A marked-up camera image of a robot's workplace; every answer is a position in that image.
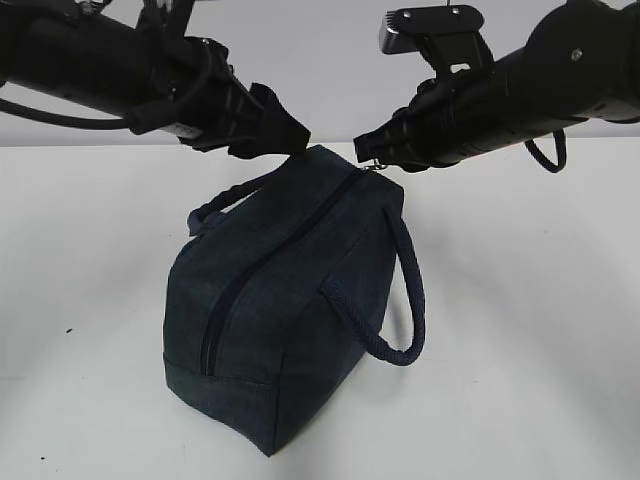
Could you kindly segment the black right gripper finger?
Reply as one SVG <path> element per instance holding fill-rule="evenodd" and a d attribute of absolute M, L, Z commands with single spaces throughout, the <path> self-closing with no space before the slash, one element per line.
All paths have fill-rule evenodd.
<path fill-rule="evenodd" d="M 392 119 L 353 140 L 357 161 L 378 160 L 380 163 L 408 163 L 415 157 L 412 133 L 406 120 Z"/>

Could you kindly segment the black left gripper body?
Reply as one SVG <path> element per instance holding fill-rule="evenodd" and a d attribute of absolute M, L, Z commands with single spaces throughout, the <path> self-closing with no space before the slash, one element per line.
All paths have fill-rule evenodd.
<path fill-rule="evenodd" d="M 235 77 L 222 45 L 191 37 L 197 72 L 192 80 L 172 78 L 169 92 L 127 112 L 128 128 L 136 135 L 163 131 L 196 150 L 230 146 L 241 110 L 255 102 Z"/>

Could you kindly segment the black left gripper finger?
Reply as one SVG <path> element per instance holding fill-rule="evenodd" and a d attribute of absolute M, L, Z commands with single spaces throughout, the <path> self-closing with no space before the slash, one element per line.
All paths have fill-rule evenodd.
<path fill-rule="evenodd" d="M 253 83 L 249 94 L 255 102 L 243 106 L 228 153 L 248 160 L 262 155 L 304 152 L 311 133 L 285 110 L 275 92 L 266 85 Z"/>

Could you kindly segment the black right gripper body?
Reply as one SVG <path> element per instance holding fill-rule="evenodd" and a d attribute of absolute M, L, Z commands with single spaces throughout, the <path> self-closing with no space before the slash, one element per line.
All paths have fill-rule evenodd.
<path fill-rule="evenodd" d="M 447 168 L 505 147 L 505 76 L 430 80 L 389 121 L 389 163 Z"/>

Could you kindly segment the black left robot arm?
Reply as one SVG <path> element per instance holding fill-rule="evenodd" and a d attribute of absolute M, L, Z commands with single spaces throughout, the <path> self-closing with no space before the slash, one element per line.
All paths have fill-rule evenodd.
<path fill-rule="evenodd" d="M 147 1 L 134 26 L 102 1 L 5 1 L 1 80 L 82 105 L 96 119 L 55 114 L 12 101 L 4 113 L 93 131 L 164 131 L 199 152 L 240 159 L 293 155 L 310 133 L 268 86 L 243 85 L 223 44 L 186 32 L 193 3 Z"/>

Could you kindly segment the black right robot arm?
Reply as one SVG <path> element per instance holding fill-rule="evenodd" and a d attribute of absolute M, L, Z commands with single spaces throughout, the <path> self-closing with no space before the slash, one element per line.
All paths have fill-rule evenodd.
<path fill-rule="evenodd" d="M 359 162 L 416 173 L 522 144 L 550 172 L 566 163 L 566 130 L 592 119 L 639 120 L 639 6 L 568 1 L 525 45 L 495 59 L 469 5 L 388 12 L 387 55 L 419 53 L 434 70 L 408 105 L 354 141 Z"/>

